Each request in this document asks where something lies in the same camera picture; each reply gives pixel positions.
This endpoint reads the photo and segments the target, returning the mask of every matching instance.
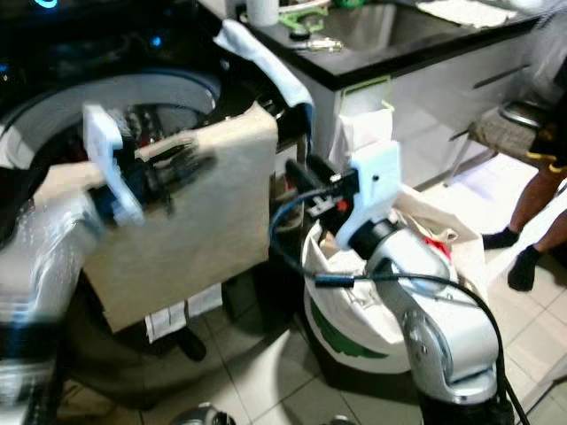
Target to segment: cabinet handle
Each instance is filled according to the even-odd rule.
[[[496,82],[498,80],[502,80],[503,78],[508,77],[509,75],[513,74],[513,73],[517,73],[518,71],[522,71],[523,69],[529,67],[530,65],[521,65],[521,66],[517,66],[516,68],[512,68],[509,69],[508,71],[504,71],[503,73],[497,73],[496,75],[492,76],[492,77],[488,77],[482,81],[477,82],[474,86],[472,86],[472,89],[480,89],[481,87],[487,86],[488,84],[492,84],[493,82]]]

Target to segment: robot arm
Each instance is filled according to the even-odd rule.
[[[134,149],[124,149],[117,161],[113,151],[122,140],[110,116],[95,107],[87,110],[85,122],[91,124],[85,128],[87,151],[106,184],[37,207],[24,204],[0,236],[0,423],[5,425],[55,420],[49,409],[57,407],[59,330],[83,263],[103,241],[106,225],[139,223],[142,211],[153,205],[165,204],[170,211],[169,192],[192,182],[213,159],[180,142],[146,162],[135,158]]]
[[[367,146],[353,154],[342,176],[320,158],[309,158],[307,170],[288,163],[287,175],[299,192],[318,191],[307,213],[335,235],[341,249],[367,260],[365,276],[310,277],[320,287],[375,281],[404,335],[424,425],[511,425],[513,413],[497,376],[501,347],[493,324],[476,300],[455,287],[447,261],[387,219],[400,190],[398,156],[396,142]]]

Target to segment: person's leg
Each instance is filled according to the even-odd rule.
[[[524,188],[509,225],[500,233],[483,235],[486,250],[506,248],[517,242],[525,225],[553,199],[561,182],[567,178],[567,170],[552,173],[542,168]]]
[[[567,211],[557,216],[547,233],[533,247],[541,253],[567,242]]]
[[[549,204],[565,178],[567,171],[553,173],[548,168],[539,170],[522,192],[512,214],[509,229],[514,233],[521,233],[525,225]]]
[[[516,264],[508,274],[509,287],[523,292],[532,290],[535,266],[541,255],[565,242],[567,242],[567,211],[559,214],[539,242],[520,252]]]

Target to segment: person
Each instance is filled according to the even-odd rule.
[[[507,248],[517,242],[525,225],[553,199],[561,182],[567,178],[567,168],[559,172],[542,168],[524,188],[510,223],[501,232],[483,235],[486,250]],[[508,274],[508,285],[513,290],[527,292],[533,289],[535,267],[542,255],[567,242],[567,211],[557,216],[547,233],[535,244],[517,256]]]
[[[542,167],[524,188],[510,223],[500,233],[483,235],[486,250],[512,246],[525,225],[553,199],[562,181],[567,178],[567,92],[549,111],[546,121],[536,133],[527,155],[551,161]],[[567,242],[567,211],[555,219],[547,233],[535,244],[528,246],[516,259],[508,274],[508,285],[513,290],[527,292],[533,289],[535,267],[543,254]]]

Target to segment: white cloth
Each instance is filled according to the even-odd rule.
[[[517,15],[517,12],[470,0],[418,3],[417,9],[456,24],[471,25],[476,28],[496,27]]]
[[[313,98],[309,90],[291,73],[282,61],[259,42],[245,26],[232,19],[225,19],[214,42],[241,58],[251,60],[261,69],[282,93],[290,106],[304,104],[308,122],[311,124],[309,144],[313,139]]]

